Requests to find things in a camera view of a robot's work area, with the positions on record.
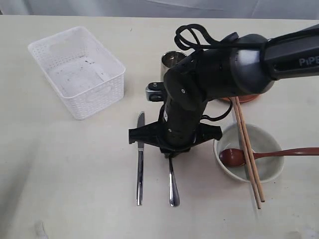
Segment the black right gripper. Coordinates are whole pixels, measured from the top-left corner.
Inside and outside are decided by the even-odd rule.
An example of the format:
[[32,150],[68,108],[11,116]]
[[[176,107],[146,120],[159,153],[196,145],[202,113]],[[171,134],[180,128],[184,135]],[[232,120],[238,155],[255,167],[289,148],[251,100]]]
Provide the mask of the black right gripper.
[[221,127],[200,122],[206,105],[204,101],[195,110],[188,111],[168,99],[160,109],[158,121],[129,129],[129,144],[140,142],[158,147],[169,159],[172,153],[188,152],[211,139],[219,140]]

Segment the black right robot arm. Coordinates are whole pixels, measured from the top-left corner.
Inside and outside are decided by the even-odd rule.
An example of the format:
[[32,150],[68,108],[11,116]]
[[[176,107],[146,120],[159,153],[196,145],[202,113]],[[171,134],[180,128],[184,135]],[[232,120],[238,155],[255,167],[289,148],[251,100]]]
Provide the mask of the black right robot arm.
[[199,24],[179,27],[174,41],[192,53],[169,68],[162,82],[149,84],[163,102],[156,122],[129,130],[129,143],[158,147],[166,157],[222,137],[221,128],[204,124],[209,101],[268,91],[275,81],[319,73],[319,27],[267,39],[237,33],[214,40]]

